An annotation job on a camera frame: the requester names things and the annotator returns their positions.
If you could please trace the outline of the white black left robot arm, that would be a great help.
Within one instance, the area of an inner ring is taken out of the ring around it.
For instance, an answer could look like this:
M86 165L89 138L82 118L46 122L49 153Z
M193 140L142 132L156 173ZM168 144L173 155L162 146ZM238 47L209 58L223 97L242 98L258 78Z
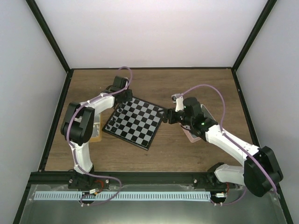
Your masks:
M74 170L81 174L79 183L86 189L95 184L95 176L90 173L93 163L89 153L94 119L117 103L130 101L132 99L130 83L131 79L116 76L113 84L98 96L82 103L69 103L67 107L60 132L71 148Z

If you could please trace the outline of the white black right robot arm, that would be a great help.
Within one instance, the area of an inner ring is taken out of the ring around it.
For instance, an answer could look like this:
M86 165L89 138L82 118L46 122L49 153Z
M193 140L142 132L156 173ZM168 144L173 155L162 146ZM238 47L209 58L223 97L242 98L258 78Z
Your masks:
M174 108L164 109L164 123L179 123L190 142L201 139L222 149L234 157L239 166L219 163L208 175L208 184L213 188L224 182L245 186L252 194L262 197L275 189L283 180L283 174L273 150L247 143L226 131L211 116L204 114L202 104L195 98L171 97Z

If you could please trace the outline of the white chess pieces in tray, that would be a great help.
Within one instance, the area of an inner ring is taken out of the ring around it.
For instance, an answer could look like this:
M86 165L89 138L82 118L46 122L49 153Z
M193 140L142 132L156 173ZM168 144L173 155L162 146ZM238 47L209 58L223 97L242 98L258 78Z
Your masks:
M92 133L92 136L93 137L96 137L96 136L99 136L100 135L100 132L101 132L101 122L94 122L93 123L93 133Z

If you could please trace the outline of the black and white chessboard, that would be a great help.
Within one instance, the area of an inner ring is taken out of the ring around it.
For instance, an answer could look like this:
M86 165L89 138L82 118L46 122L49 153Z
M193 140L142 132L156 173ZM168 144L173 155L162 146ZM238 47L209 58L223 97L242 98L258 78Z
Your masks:
M144 150L151 143L162 123L159 105L133 97L130 102L119 104L109 117L102 131Z

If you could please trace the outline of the pink rimmed metal tray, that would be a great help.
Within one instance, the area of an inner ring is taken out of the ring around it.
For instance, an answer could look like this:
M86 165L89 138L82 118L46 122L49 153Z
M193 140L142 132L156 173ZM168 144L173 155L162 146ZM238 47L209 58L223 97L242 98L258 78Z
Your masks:
M199 140L205 141L206 132L209 130L209 128L213 125L218 125L218 122L214 119L206 106L201 104L200 107L202 113L198 118L195 119L193 126L180 124L185 135L191 143L197 142Z

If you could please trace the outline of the orange rimmed metal tray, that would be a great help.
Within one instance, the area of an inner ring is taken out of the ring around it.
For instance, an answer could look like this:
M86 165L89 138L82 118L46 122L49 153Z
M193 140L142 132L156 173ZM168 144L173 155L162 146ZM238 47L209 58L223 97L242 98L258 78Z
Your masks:
M102 115L97 114L93 121L93 133L89 140L90 143L100 142L102 140Z

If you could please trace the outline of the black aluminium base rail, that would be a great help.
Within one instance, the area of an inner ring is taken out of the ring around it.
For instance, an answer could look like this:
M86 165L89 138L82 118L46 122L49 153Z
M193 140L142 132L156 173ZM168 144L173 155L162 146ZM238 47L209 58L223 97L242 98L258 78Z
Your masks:
M68 187L71 189L92 189L102 187L107 189L112 185L185 185L195 189L224 190L235 187L234 184L222 183L216 180L211 172L95 172L97 177L70 172Z

